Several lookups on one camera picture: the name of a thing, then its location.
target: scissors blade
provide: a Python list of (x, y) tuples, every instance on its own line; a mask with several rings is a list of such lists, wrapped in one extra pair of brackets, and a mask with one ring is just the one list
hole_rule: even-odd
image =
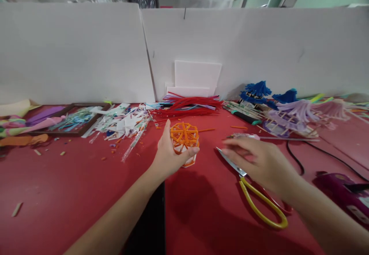
[(220, 148), (216, 147), (216, 149), (219, 151), (220, 155), (222, 155), (222, 157), (227, 161), (227, 163), (231, 165), (231, 167), (234, 168), (235, 171), (240, 174), (240, 176), (247, 175), (247, 173), (243, 169), (237, 167), (231, 160), (229, 160), (228, 157), (225, 156), (225, 154), (222, 152)]

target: white partition board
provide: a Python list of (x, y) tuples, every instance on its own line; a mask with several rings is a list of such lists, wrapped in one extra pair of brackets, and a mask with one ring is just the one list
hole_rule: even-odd
[(0, 103), (153, 102), (135, 3), (0, 3)]
[(266, 80), (274, 93), (369, 93), (369, 8), (144, 9), (157, 98), (175, 60), (222, 64), (215, 94)]

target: black wire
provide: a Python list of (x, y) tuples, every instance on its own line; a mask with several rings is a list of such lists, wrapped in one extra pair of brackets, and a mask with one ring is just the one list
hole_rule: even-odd
[[(342, 164), (344, 164), (346, 167), (348, 167), (350, 170), (352, 170), (357, 176), (359, 176), (362, 180), (365, 180), (366, 182), (369, 182), (368, 179), (366, 179), (364, 176), (362, 176), (361, 174), (359, 174), (353, 167), (351, 167), (349, 164), (347, 164), (346, 162), (344, 162), (343, 160), (339, 159), (338, 157), (330, 154), (329, 152), (323, 150), (323, 149), (320, 149), (318, 148), (317, 146), (314, 146), (313, 144), (310, 144), (309, 142), (305, 142), (307, 143), (309, 146), (312, 146), (313, 148), (333, 157), (334, 159), (340, 161)], [(301, 162), (296, 158), (296, 156), (292, 153), (292, 151), (290, 150), (289, 148), (289, 141), (287, 141), (287, 151), (288, 153), (293, 157), (293, 159), (295, 159), (295, 161), (299, 164), (300, 168), (301, 168), (301, 176), (304, 175), (305, 173), (305, 169), (304, 169), (304, 166), (301, 164)]]
[(289, 140), (287, 141), (287, 151), (292, 156), (292, 158), (295, 159), (296, 163), (299, 165), (299, 167), (301, 169), (300, 175), (303, 176), (305, 174), (305, 168), (304, 168), (303, 164), (301, 164), (299, 159), (296, 158), (296, 156), (292, 153), (291, 149), (289, 148)]

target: picture frame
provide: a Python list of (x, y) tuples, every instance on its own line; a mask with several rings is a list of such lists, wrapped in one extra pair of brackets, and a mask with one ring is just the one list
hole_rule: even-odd
[[(64, 108), (63, 110), (56, 112), (51, 117), (61, 117), (63, 115), (65, 116), (69, 111), (73, 110), (75, 107), (90, 107), (90, 106), (101, 106), (102, 107), (101, 110), (106, 111), (109, 109), (110, 104), (108, 103), (72, 103), (68, 105), (66, 108)], [(95, 116), (93, 116), (83, 127), (81, 127), (81, 129), (77, 131), (65, 131), (65, 132), (64, 131), (47, 131), (47, 130), (45, 131), (41, 129), (41, 130), (31, 131), (28, 134), (32, 136), (48, 134), (49, 136), (54, 136), (54, 137), (81, 137), (97, 121), (100, 115), (101, 114), (96, 114)]]

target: person's left hand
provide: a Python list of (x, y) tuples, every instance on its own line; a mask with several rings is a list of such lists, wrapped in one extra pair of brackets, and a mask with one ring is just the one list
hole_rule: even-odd
[(192, 147), (180, 155), (173, 150), (173, 142), (170, 138), (170, 120), (166, 121), (163, 135), (158, 142), (158, 151), (150, 167), (156, 175), (163, 180), (167, 179), (173, 173), (186, 163), (188, 159), (199, 152), (199, 147)]

